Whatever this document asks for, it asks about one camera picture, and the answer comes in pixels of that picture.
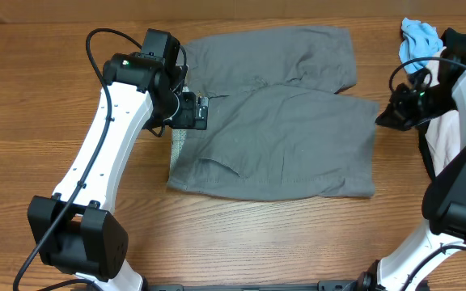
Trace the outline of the grey shorts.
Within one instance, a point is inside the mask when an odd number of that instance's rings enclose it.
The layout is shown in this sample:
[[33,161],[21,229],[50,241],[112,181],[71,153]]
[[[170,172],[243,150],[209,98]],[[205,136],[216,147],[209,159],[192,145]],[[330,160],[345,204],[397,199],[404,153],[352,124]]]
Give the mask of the grey shorts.
[[209,100],[206,130],[175,144],[168,185],[236,200],[375,194],[376,102],[357,82],[345,28],[279,27],[186,45],[187,84]]

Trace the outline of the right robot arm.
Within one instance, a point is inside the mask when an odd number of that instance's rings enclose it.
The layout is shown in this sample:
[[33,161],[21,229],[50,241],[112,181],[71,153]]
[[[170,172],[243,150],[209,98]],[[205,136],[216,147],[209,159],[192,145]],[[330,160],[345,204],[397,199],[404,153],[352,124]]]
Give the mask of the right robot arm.
[[377,125],[406,131],[451,110],[459,113],[460,152],[433,179],[422,201],[420,226],[389,256],[376,260],[353,290],[425,290],[424,279],[445,259],[466,251],[466,44],[451,41],[437,56],[438,85],[392,86]]

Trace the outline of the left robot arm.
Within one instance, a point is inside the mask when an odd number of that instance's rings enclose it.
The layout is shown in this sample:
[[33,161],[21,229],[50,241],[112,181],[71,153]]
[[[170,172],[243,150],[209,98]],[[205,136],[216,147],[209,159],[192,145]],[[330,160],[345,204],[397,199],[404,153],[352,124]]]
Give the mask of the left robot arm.
[[114,217],[117,189],[142,130],[204,130],[208,101],[185,86],[186,52],[168,32],[150,29],[133,53],[95,67],[99,106],[71,168],[49,197],[35,196],[28,222],[32,258],[89,290],[145,290],[126,261],[129,236]]

